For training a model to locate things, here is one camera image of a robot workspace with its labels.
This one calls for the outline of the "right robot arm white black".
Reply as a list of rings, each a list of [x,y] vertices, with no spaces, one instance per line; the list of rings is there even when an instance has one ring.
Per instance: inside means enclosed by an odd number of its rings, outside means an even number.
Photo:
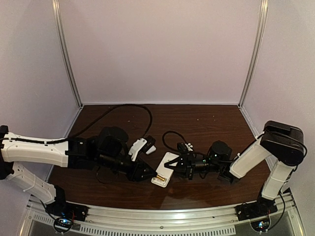
[[[263,184],[254,207],[269,212],[283,185],[307,155],[304,133],[296,127],[277,121],[265,123],[263,131],[242,152],[231,158],[232,149],[223,141],[215,141],[206,154],[178,143],[178,156],[163,166],[192,179],[194,174],[204,178],[216,172],[223,180],[233,184],[268,157],[277,159]]]

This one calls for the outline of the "white battery cover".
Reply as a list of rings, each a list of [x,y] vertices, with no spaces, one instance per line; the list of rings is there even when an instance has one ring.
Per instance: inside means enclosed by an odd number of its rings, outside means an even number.
[[[155,152],[156,151],[156,147],[155,146],[151,146],[146,152],[145,154],[146,155],[150,155],[151,153]]]

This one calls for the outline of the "white remote control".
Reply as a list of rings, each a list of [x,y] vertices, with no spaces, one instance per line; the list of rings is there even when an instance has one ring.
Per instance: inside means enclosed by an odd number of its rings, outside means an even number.
[[[159,187],[162,188],[166,188],[168,183],[170,182],[170,179],[173,175],[174,170],[173,169],[168,169],[164,167],[164,164],[170,160],[175,159],[176,157],[179,157],[176,154],[170,153],[170,152],[166,152],[164,157],[162,158],[160,164],[158,165],[156,172],[157,175],[166,178],[166,181],[160,181],[159,179],[155,179],[154,177],[151,179],[151,183],[154,185],[157,185]]]

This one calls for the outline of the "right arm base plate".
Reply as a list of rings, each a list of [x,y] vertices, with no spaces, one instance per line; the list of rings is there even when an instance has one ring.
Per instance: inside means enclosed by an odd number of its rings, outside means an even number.
[[[262,216],[268,216],[278,211],[276,205],[259,204],[258,202],[243,203],[235,207],[236,215],[239,221],[254,219]]]

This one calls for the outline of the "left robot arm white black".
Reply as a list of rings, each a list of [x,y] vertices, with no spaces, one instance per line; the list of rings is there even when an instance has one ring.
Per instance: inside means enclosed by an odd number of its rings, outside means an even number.
[[[39,198],[47,210],[64,215],[70,208],[61,187],[45,183],[22,166],[22,162],[44,163],[69,169],[91,170],[106,167],[139,182],[157,172],[138,155],[156,150],[155,139],[147,136],[127,146],[128,134],[118,127],[105,127],[90,138],[38,139],[9,132],[0,127],[0,178],[15,182],[23,191]]]

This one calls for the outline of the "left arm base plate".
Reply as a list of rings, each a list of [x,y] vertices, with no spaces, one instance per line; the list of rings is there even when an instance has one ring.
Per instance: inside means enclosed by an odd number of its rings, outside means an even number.
[[[46,205],[46,211],[52,215],[85,221],[89,208],[85,205],[73,204],[69,202],[53,202]]]

